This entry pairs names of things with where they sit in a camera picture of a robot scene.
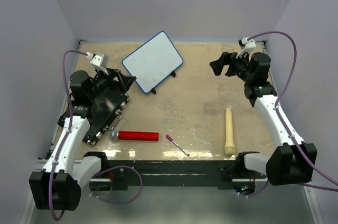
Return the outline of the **blue framed whiteboard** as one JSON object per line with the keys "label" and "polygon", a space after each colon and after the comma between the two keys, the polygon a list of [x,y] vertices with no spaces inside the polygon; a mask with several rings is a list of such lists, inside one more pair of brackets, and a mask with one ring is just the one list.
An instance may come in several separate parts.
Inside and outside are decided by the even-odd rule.
{"label": "blue framed whiteboard", "polygon": [[121,61],[126,71],[135,76],[143,93],[148,94],[183,63],[183,57],[166,32],[161,31]]}

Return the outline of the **purple whiteboard marker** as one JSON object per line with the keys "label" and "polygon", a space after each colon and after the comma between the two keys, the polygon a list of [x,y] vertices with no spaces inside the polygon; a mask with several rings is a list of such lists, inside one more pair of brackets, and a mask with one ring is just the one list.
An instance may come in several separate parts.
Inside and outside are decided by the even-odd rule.
{"label": "purple whiteboard marker", "polygon": [[190,156],[189,152],[185,150],[182,146],[180,146],[173,138],[170,137],[170,135],[166,135],[166,138],[172,142],[182,153],[184,153],[186,156]]}

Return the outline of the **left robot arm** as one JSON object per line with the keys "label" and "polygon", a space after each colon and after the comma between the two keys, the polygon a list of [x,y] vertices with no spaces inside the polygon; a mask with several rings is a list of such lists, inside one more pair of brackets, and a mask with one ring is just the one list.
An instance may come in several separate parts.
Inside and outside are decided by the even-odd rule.
{"label": "left robot arm", "polygon": [[127,91],[136,81],[120,70],[98,70],[94,77],[84,70],[70,76],[71,107],[60,116],[62,133],[51,156],[40,171],[34,171],[29,184],[39,210],[73,211],[81,191],[95,175],[109,173],[103,152],[88,152],[80,163],[76,156],[81,143],[95,145],[129,101]]}

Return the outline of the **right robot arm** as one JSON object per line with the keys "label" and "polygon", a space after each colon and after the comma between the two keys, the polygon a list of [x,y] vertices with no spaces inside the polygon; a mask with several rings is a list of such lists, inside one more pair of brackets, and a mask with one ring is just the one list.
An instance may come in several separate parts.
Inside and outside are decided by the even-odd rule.
{"label": "right robot arm", "polygon": [[222,53],[210,62],[214,74],[219,76],[228,66],[227,77],[237,76],[244,82],[245,97],[265,121],[276,149],[271,156],[258,152],[242,152],[237,157],[236,174],[247,178],[254,171],[265,175],[271,185],[308,183],[312,179],[317,149],[313,143],[305,143],[294,130],[284,111],[276,104],[278,95],[268,81],[271,58],[261,52],[251,57],[237,57],[237,53]]}

